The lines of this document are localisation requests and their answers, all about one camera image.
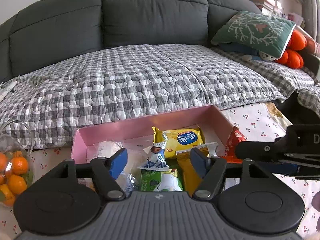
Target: yellow snack package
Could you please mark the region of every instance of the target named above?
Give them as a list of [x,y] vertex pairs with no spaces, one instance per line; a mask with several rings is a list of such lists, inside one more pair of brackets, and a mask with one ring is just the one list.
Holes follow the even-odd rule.
[[[198,146],[197,148],[201,151],[204,156],[209,156],[208,145],[204,144],[203,147]],[[197,189],[202,179],[198,176],[195,169],[193,168],[190,161],[190,149],[186,151],[177,152],[177,161],[183,171],[183,186],[184,190],[188,192],[189,196],[192,197],[194,191]]]
[[204,136],[200,127],[197,129],[185,128],[177,130],[160,131],[156,127],[152,127],[154,133],[154,143],[166,141],[164,151],[165,158],[176,156],[176,151],[190,149],[194,146],[205,143]]

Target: sofa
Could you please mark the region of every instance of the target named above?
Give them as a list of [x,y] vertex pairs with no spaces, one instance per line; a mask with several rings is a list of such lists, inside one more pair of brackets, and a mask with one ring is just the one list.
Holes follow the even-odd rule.
[[[245,66],[210,49],[241,10],[261,13],[248,0],[38,1],[0,25],[0,83],[18,83],[0,103],[0,124],[25,121],[35,148],[46,148],[86,125],[204,104],[273,101],[290,114],[288,98],[317,83],[319,61]],[[17,126],[6,132],[31,143]]]

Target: mesh bag of oranges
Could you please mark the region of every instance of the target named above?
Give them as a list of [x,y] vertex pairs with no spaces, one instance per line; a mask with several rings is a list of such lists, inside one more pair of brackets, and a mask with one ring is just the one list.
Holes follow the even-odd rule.
[[34,140],[31,138],[32,147],[25,151],[22,145],[13,137],[3,134],[6,127],[13,123],[20,123],[30,128],[25,122],[12,120],[0,127],[0,203],[12,207],[16,198],[33,183],[33,167],[29,161]]

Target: green snack package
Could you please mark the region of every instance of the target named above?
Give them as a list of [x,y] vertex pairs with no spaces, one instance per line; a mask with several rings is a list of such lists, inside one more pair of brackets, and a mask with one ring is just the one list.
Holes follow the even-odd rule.
[[183,191],[177,169],[169,171],[141,171],[141,191]]

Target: gray checkered blanket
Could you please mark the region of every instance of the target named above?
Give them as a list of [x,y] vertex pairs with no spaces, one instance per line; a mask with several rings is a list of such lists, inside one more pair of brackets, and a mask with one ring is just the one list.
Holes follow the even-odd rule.
[[312,87],[319,83],[316,76],[306,67],[292,69],[276,62],[262,60],[245,62],[241,58],[244,54],[225,52],[217,47],[212,47],[211,49],[224,57],[241,63],[270,80],[285,98],[288,98],[295,90],[299,92],[303,88]]
[[314,111],[320,118],[320,84],[302,89],[298,94],[300,105]]
[[[227,109],[286,98],[255,71],[195,45],[105,49],[14,80],[15,92],[0,103],[0,124],[25,121],[35,134],[35,148],[70,144],[76,129],[88,125],[207,104]],[[23,127],[15,124],[6,132],[30,145]]]

